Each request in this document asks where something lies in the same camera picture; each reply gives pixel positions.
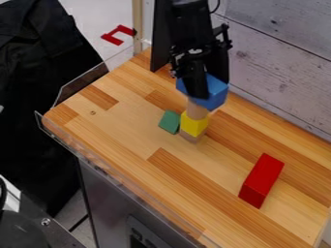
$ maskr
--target cable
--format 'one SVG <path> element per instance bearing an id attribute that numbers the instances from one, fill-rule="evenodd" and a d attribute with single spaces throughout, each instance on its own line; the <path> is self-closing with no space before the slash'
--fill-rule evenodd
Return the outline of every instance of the cable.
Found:
<path id="1" fill-rule="evenodd" d="M 215 13 L 215 12 L 220 8 L 220 5 L 221 5 L 221 0 L 218 0 L 218 1 L 217 1 L 216 8 L 215 8 L 214 11 L 212 11 L 210 14 Z"/>
<path id="2" fill-rule="evenodd" d="M 0 212 L 5 207 L 6 198 L 7 198 L 7 187 L 5 181 L 0 177 L 0 189 L 1 189 L 1 196 L 0 196 Z"/>

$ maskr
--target wooden table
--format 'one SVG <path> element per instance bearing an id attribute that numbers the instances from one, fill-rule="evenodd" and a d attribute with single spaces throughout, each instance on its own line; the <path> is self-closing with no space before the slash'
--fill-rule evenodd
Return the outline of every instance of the wooden table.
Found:
<path id="1" fill-rule="evenodd" d="M 199 144 L 171 135 L 158 123 L 186 97 L 167 67 L 149 72 L 149 56 L 51 109 L 44 125 L 207 246 L 312 247 L 331 204 L 330 143 L 234 94 Z M 258 210 L 237 195 L 263 152 L 286 165 Z"/>

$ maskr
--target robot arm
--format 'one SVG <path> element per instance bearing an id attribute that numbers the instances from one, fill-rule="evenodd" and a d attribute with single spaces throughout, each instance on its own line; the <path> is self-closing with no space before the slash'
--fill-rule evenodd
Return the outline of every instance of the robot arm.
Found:
<path id="1" fill-rule="evenodd" d="M 213 30 L 207 0 L 170 0 L 167 24 L 172 43 L 170 62 L 177 78 L 182 78 L 188 95 L 208 99 L 206 73 L 229 82 L 228 26 Z M 220 41 L 216 37 L 223 35 Z"/>

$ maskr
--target black jacket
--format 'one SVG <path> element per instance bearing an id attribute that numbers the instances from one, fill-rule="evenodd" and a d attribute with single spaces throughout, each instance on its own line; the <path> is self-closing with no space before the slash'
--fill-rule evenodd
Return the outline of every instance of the black jacket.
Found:
<path id="1" fill-rule="evenodd" d="M 57 0 L 0 5 L 0 173 L 19 183 L 49 180 L 74 158 L 39 130 L 59 88 L 101 63 Z"/>

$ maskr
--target red tape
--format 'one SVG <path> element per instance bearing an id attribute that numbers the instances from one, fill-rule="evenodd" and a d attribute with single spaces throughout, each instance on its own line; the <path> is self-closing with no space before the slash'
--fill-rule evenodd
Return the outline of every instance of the red tape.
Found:
<path id="1" fill-rule="evenodd" d="M 110 43 L 113 43 L 117 46 L 120 46 L 122 45 L 124 42 L 120 39 L 117 39 L 115 37 L 113 37 L 114 34 L 118 33 L 118 32 L 121 32 L 121 33 L 124 33 L 124 34 L 127 34 L 127 35 L 130 35 L 130 36 L 134 36 L 135 35 L 135 31 L 134 29 L 131 29 L 131 28 L 128 28 L 126 26 L 123 26 L 123 25 L 118 25 L 114 30 L 112 30 L 111 32 L 107 33 L 107 34 L 103 34 L 102 35 L 102 39 L 110 42 Z"/>

